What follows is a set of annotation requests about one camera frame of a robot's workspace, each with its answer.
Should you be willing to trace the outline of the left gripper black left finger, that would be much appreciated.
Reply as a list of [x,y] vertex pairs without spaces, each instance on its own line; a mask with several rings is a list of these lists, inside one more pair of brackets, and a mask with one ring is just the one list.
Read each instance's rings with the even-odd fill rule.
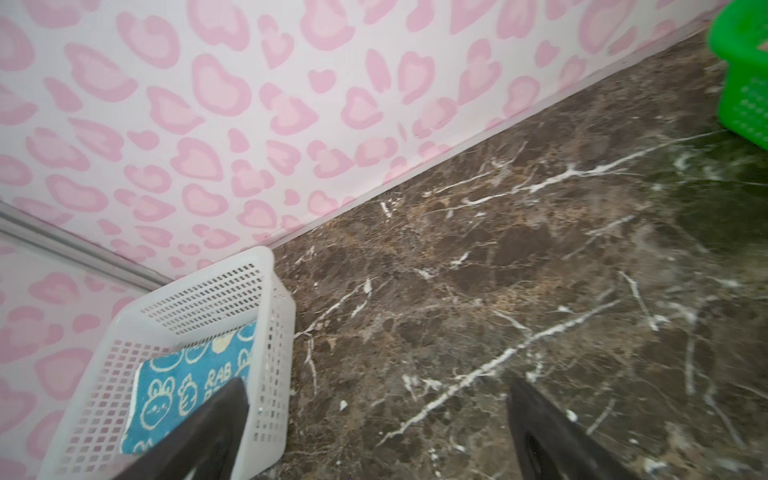
[[230,479],[248,411],[245,384],[234,378],[116,478]]

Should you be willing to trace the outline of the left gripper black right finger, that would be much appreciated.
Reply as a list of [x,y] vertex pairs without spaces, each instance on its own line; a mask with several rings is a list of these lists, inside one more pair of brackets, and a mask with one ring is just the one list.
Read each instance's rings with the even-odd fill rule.
[[525,379],[511,381],[506,406],[523,479],[637,477]]

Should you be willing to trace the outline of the teal bunny print towel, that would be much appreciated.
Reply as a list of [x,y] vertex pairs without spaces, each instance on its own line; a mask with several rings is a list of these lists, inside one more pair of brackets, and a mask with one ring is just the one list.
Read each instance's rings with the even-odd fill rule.
[[143,362],[133,382],[122,454],[142,454],[163,440],[234,378],[247,381],[256,324]]

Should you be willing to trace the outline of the green plastic basket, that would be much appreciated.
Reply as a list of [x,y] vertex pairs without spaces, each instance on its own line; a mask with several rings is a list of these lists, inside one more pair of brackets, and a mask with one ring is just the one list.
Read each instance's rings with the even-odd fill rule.
[[717,111],[721,124],[766,149],[767,2],[730,2],[713,20],[707,43],[726,63]]

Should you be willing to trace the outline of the white perforated plastic basket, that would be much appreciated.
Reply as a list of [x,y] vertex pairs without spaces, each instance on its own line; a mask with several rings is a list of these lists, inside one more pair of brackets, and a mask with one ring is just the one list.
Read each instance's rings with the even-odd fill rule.
[[249,412],[232,473],[252,479],[287,443],[296,304],[264,246],[235,254],[124,307],[112,321],[63,413],[41,479],[110,479],[136,461],[120,443],[140,364],[251,324]]

